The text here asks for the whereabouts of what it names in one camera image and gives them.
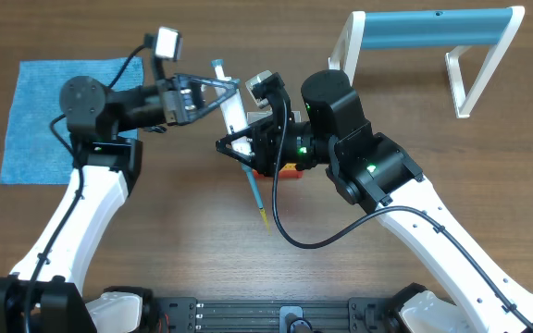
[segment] blue cloth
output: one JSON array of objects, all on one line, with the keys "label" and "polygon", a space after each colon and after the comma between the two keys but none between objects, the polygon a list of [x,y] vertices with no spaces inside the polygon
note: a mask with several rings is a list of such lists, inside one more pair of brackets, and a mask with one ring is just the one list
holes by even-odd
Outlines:
[{"label": "blue cloth", "polygon": [[[63,84],[79,75],[91,76],[109,84],[125,58],[110,60],[22,61],[14,101],[7,123],[6,149],[1,167],[1,184],[68,184],[72,158],[48,128],[61,115],[59,93]],[[143,84],[143,62],[135,57],[114,90]],[[56,130],[69,140],[65,119]],[[121,133],[137,139],[137,130]]]}]

